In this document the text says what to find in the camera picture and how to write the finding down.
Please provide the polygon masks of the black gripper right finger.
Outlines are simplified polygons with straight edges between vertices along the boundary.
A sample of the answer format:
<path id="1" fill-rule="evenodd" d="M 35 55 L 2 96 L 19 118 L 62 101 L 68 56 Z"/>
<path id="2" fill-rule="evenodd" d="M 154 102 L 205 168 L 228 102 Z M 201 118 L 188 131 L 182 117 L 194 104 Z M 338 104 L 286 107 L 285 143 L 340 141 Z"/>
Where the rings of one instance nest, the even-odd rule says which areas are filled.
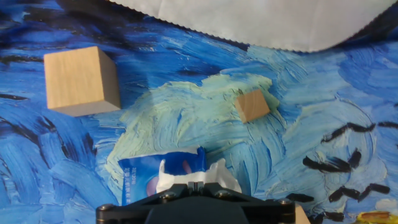
<path id="1" fill-rule="evenodd" d="M 217 183 L 195 184 L 199 213 L 212 223 L 295 223 L 295 203 L 289 199 L 261 200 Z"/>

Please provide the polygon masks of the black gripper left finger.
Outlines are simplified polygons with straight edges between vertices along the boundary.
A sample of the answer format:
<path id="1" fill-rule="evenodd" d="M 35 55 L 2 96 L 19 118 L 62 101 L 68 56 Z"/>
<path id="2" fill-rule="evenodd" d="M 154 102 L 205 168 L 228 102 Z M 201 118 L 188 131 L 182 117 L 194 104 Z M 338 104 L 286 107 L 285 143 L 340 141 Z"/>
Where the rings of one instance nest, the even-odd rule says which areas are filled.
<path id="1" fill-rule="evenodd" d="M 150 211 L 160 205 L 190 196 L 198 184 L 173 184 L 168 190 L 136 201 L 129 205 L 117 206 L 112 203 L 100 205 L 96 209 L 96 224 L 122 223 L 126 220 L 145 220 Z"/>

